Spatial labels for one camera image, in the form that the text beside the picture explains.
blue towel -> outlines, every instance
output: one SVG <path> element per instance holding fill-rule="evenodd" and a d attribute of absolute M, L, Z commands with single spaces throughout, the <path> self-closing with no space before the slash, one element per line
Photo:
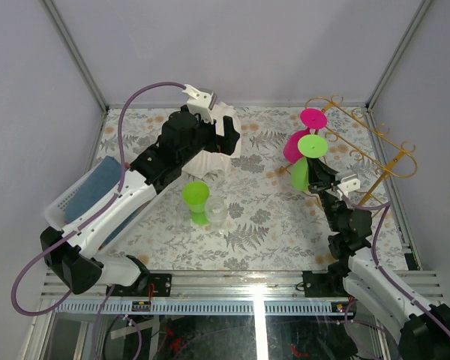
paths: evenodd
<path fill-rule="evenodd" d="M 80 189 L 75 193 L 65 208 L 65 221 L 69 224 L 85 214 L 93 205 L 113 189 L 120 181 L 121 165 L 111 156 L 105 157 L 85 180 Z M 113 232 L 105 239 L 103 246 L 110 243 L 140 210 L 135 211 L 127 217 Z"/>

floral tablecloth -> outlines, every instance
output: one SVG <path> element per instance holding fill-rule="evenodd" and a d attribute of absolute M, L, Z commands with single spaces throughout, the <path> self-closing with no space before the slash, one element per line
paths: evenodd
<path fill-rule="evenodd" d="M 287 161 L 282 149 L 290 135 L 305 128 L 302 108 L 237 108 L 241 119 L 241 157 L 232 160 L 230 174 L 209 173 L 203 180 L 211 195 L 225 199 L 229 217 L 224 231 L 190 222 L 182 200 L 184 186 L 194 177 L 182 174 L 154 208 L 127 235 L 114 244 L 111 256 L 140 258 L 150 269 L 170 270 L 320 270 L 334 262 L 325 215 L 315 198 L 294 189 L 290 175 L 279 172 Z M 129 109 L 124 121 L 124 144 L 139 154 L 155 142 L 161 125 L 174 109 Z M 120 109 L 106 120 L 97 161 L 117 151 Z M 337 109 L 330 109 L 328 125 L 369 154 L 367 131 Z M 351 168 L 366 191 L 376 180 L 370 161 L 355 160 L 341 140 L 328 143 L 326 160 L 336 170 Z M 375 196 L 386 201 L 379 186 Z M 358 202 L 363 194 L 351 197 Z M 377 204 L 374 200 L 368 205 Z M 373 218 L 375 227 L 380 216 Z M 389 214 L 379 236 L 380 259 L 393 269 L 407 269 L 394 218 Z"/>

white towel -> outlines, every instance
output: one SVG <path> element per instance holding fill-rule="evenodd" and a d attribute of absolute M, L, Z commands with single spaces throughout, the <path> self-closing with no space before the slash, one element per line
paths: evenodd
<path fill-rule="evenodd" d="M 187 163 L 182 170 L 186 173 L 203 178 L 207 173 L 222 170 L 226 174 L 232 169 L 232 158 L 240 158 L 242 153 L 242 123 L 236 116 L 236 111 L 233 106 L 228 106 L 225 103 L 215 104 L 212 110 L 213 119 L 217 120 L 216 131 L 217 135 L 224 136 L 224 116 L 230 116 L 233 119 L 233 127 L 235 131 L 240 134 L 235 151 L 231 156 L 219 153 L 211 153 L 201 151 L 196 157 Z"/>

table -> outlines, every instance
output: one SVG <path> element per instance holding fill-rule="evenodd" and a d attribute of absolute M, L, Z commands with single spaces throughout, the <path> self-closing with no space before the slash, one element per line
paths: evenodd
<path fill-rule="evenodd" d="M 163 199 L 127 234 L 114 241 L 109 255 L 134 255 L 155 270 L 293 271 L 323 270 L 335 260 L 329 253 L 331 234 L 325 215 L 311 195 L 294 189 L 290 175 L 279 172 L 287 161 L 282 149 L 290 135 L 304 129 L 298 107 L 242 107 L 242 152 L 232 160 L 230 174 L 209 173 L 203 181 L 211 195 L 225 199 L 229 217 L 225 231 L 197 226 L 187 219 L 182 190 L 191 175 L 182 174 Z M 104 125 L 96 161 L 118 151 L 117 124 L 120 109 L 111 109 Z M 124 145 L 139 154 L 154 143 L 161 125 L 175 109 L 129 109 L 125 116 Z M 327 112 L 328 124 L 373 156 L 368 132 L 342 112 Z M 358 162 L 341 140 L 328 140 L 328 165 L 336 170 L 352 169 L 366 191 L 377 175 L 370 161 Z M 374 195 L 385 202 L 380 185 Z M 363 194 L 350 197 L 358 202 Z M 376 205 L 372 199 L 368 205 Z M 373 227 L 380 216 L 373 218 Z M 378 254 L 392 269 L 407 269 L 401 237 L 392 214 L 388 214 L 379 235 Z"/>

grey wall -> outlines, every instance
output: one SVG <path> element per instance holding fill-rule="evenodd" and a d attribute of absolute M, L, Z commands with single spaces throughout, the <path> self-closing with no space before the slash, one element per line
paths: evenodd
<path fill-rule="evenodd" d="M 110 104 L 172 80 L 234 104 L 365 102 L 421 0 L 55 0 Z M 180 104 L 157 90 L 138 104 Z"/>
<path fill-rule="evenodd" d="M 374 114 L 417 145 L 418 173 L 399 192 L 418 254 L 450 304 L 450 0 L 435 1 Z"/>
<path fill-rule="evenodd" d="M 11 306 L 40 251 L 43 210 L 84 172 L 100 111 L 37 0 L 0 1 L 0 359 L 16 359 L 31 319 Z M 36 310 L 45 266 L 20 287 Z"/>

